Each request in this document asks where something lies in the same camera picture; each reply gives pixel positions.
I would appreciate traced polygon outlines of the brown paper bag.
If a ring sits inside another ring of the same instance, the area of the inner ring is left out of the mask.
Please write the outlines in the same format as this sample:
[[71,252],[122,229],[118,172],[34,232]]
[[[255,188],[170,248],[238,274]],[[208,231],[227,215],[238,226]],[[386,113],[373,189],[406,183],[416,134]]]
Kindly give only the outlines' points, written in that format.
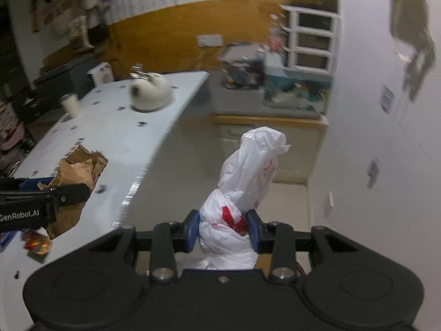
[[[86,184],[90,192],[95,188],[100,175],[108,164],[108,159],[98,151],[88,151],[81,144],[58,164],[55,178],[50,182],[38,182],[40,191],[66,185]],[[45,228],[51,240],[63,235],[80,220],[85,202],[59,206],[56,221]]]

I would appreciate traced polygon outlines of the white plastic bag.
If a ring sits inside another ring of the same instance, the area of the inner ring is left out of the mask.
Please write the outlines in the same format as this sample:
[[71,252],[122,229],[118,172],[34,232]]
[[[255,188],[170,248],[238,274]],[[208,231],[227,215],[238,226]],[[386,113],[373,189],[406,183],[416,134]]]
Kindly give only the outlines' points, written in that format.
[[258,254],[248,235],[246,214],[257,209],[276,175],[278,157],[289,151],[286,136],[269,127],[241,136],[239,148],[225,160],[217,188],[200,209],[202,258],[178,262],[178,270],[248,270]]

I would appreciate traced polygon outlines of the red cigarette pack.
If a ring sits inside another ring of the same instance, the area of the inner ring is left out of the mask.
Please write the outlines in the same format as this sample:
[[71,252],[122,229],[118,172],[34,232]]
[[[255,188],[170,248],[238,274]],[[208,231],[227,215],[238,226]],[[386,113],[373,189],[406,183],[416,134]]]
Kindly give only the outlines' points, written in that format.
[[22,240],[23,249],[33,255],[46,256],[51,249],[51,240],[35,230],[22,232]]

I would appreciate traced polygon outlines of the white paper cup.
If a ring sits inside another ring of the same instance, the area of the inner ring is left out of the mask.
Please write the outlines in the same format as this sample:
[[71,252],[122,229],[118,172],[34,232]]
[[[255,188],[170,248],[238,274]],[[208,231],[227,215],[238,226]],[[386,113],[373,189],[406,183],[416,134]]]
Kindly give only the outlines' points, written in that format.
[[60,103],[71,118],[76,118],[81,113],[81,106],[77,94],[65,94]]

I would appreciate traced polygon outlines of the grey storage box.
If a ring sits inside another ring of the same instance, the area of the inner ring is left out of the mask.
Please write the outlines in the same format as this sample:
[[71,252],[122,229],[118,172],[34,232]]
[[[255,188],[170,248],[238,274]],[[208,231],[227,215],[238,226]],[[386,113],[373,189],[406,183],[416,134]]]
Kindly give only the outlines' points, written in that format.
[[66,94],[77,94],[83,98],[93,89],[89,71],[99,65],[94,55],[88,54],[65,63],[34,80],[38,92],[56,102]]

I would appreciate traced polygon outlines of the white cat teapot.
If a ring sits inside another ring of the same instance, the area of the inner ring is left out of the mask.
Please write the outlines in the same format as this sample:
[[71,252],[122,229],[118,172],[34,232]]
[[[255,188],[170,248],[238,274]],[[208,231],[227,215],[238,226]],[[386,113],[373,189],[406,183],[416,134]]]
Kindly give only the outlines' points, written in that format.
[[128,94],[131,106],[142,112],[161,109],[173,99],[171,84],[158,73],[132,79]]

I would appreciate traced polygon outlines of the teal printed box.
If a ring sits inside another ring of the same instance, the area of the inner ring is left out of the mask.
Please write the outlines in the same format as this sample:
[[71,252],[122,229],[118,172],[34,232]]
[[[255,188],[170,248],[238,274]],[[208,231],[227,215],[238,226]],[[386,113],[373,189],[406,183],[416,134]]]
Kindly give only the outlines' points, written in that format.
[[327,113],[333,82],[331,76],[289,70],[276,52],[266,54],[264,74],[263,105],[287,108],[313,119]]

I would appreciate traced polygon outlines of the clear storage box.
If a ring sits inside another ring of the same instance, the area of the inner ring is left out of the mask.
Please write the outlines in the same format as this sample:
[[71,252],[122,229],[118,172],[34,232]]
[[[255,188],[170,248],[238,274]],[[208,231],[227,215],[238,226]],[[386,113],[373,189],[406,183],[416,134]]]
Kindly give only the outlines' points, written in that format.
[[249,41],[228,43],[217,56],[220,85],[229,90],[257,90],[264,81],[265,49]]

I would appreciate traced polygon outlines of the plastic water bottle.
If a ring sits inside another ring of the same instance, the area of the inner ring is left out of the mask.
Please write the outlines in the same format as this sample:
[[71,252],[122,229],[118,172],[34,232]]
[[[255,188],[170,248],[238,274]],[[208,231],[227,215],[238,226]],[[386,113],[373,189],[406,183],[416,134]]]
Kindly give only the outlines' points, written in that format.
[[270,52],[278,53],[284,56],[285,42],[282,25],[279,22],[279,17],[276,14],[270,15],[271,23],[268,29],[268,48]]

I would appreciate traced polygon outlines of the white drawer unit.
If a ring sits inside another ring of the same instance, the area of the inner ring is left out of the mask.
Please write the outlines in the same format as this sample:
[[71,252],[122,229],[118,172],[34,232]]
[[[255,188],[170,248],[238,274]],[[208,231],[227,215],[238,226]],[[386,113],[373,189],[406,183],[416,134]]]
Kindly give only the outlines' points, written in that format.
[[284,69],[331,77],[338,55],[340,16],[309,7],[282,4]]

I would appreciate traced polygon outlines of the low wall socket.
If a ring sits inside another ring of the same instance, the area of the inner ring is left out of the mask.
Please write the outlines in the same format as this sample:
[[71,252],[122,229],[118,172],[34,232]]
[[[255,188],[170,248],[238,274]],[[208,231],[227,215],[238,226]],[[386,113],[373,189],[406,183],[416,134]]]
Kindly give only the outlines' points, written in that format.
[[331,190],[327,192],[324,203],[324,216],[329,217],[334,210],[334,194]]

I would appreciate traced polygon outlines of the wall power socket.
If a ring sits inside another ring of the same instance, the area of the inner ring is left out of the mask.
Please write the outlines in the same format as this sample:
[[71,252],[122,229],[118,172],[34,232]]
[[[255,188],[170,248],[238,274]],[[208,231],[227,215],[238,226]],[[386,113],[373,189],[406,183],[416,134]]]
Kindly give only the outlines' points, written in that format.
[[224,45],[223,36],[220,34],[202,34],[197,36],[197,45],[200,48],[222,47]]

